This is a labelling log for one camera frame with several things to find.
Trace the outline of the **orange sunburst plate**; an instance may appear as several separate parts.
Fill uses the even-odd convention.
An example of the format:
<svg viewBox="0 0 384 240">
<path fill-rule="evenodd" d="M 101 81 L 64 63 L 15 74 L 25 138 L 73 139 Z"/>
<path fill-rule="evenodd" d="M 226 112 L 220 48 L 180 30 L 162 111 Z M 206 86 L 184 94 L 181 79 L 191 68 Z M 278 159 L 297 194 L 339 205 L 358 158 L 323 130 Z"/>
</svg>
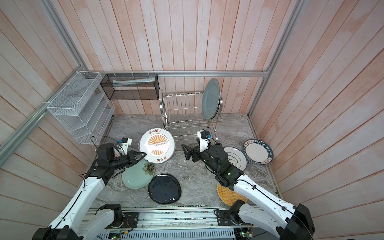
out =
<svg viewBox="0 0 384 240">
<path fill-rule="evenodd" d="M 140 152 L 147 154 L 144 159 L 154 165 L 170 160 L 176 150 L 173 135 L 163 128 L 152 128 L 144 132 L 138 146 Z"/>
</svg>

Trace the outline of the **grey-green plate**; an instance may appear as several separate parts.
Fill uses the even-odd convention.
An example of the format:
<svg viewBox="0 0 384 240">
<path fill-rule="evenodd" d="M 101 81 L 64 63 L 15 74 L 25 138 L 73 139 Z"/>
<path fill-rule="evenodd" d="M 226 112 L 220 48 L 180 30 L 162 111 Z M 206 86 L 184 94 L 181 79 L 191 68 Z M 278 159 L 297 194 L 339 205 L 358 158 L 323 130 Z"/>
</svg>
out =
<svg viewBox="0 0 384 240">
<path fill-rule="evenodd" d="M 219 81 L 213 78 L 208 82 L 203 93 L 202 112 L 206 120 L 211 120 L 216 116 L 220 102 L 221 91 Z"/>
</svg>

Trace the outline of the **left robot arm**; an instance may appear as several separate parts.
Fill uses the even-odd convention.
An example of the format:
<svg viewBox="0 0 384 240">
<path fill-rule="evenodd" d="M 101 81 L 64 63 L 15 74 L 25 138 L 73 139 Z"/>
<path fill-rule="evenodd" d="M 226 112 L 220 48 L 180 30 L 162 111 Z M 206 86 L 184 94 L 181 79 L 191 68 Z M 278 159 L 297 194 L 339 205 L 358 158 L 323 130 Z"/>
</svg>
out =
<svg viewBox="0 0 384 240">
<path fill-rule="evenodd" d="M 105 228 L 122 229 L 125 215 L 119 204 L 105 204 L 85 225 L 84 217 L 98 194 L 110 179 L 117 176 L 117 170 L 130 168 L 147 155 L 143 152 L 128 151 L 116 157 L 114 144 L 103 144 L 97 149 L 97 158 L 85 173 L 83 182 L 64 210 L 47 228 L 38 229 L 34 240 L 93 240 Z"/>
</svg>

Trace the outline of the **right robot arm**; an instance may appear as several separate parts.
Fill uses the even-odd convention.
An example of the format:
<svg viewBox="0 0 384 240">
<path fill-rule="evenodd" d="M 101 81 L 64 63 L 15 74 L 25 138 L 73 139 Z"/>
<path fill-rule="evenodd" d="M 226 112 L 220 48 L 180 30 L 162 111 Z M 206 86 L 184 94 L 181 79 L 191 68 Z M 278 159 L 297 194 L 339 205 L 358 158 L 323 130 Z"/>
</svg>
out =
<svg viewBox="0 0 384 240">
<path fill-rule="evenodd" d="M 290 204 L 260 187 L 229 162 L 222 144 L 209 145 L 205 150 L 182 145 L 182 149 L 186 160 L 202 161 L 221 186 L 256 204 L 252 207 L 236 201 L 230 209 L 231 222 L 254 225 L 280 240 L 313 239 L 315 226 L 309 209 L 302 204 Z"/>
</svg>

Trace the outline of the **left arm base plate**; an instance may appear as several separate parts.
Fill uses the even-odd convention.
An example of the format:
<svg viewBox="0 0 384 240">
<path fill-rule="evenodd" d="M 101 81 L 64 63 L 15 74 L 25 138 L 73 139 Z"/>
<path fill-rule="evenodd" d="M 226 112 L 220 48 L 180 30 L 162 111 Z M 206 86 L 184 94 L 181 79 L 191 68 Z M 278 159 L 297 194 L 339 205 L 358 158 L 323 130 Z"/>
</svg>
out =
<svg viewBox="0 0 384 240">
<path fill-rule="evenodd" d="M 123 212 L 122 228 L 135 229 L 138 226 L 139 212 Z"/>
</svg>

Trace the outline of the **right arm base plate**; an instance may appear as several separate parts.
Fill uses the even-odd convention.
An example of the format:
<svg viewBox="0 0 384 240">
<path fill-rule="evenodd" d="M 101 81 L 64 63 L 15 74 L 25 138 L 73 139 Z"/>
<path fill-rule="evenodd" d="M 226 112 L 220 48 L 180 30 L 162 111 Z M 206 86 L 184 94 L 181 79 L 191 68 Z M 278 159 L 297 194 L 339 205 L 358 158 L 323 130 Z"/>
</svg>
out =
<svg viewBox="0 0 384 240">
<path fill-rule="evenodd" d="M 243 221 L 239 218 L 238 214 L 231 210 L 216 209 L 214 214 L 217 217 L 219 226 L 239 226 L 243 224 Z"/>
</svg>

